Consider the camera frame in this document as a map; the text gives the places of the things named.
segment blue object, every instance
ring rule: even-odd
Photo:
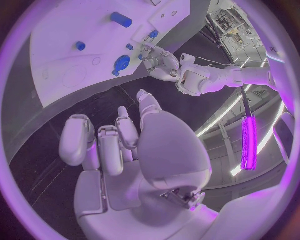
[[[133,21],[130,18],[118,12],[112,13],[110,15],[110,20],[122,25],[124,28],[129,28],[133,24]]]
[[[149,37],[152,38],[152,39],[155,39],[158,35],[159,35],[159,31],[154,30],[153,32],[151,32],[149,34]]]
[[[129,66],[129,63],[130,57],[128,55],[120,56],[114,63],[114,70],[112,74],[118,77],[120,75],[119,71],[126,69]]]
[[[128,48],[129,50],[133,50],[134,49],[134,47],[131,44],[129,44],[129,43],[126,45],[126,48]]]
[[[79,51],[82,51],[86,48],[86,44],[82,41],[78,41],[76,43],[76,48],[79,50]]]

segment purple light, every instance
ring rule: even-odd
[[[252,116],[242,119],[241,169],[255,170],[258,160],[258,133],[256,119]]]

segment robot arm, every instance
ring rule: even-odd
[[[243,84],[266,85],[277,90],[269,67],[241,69],[231,65],[225,69],[195,64],[196,57],[182,54],[180,65],[173,54],[147,43],[142,60],[151,77],[176,82],[183,94],[198,97],[201,94],[220,91],[224,86],[241,87]]]

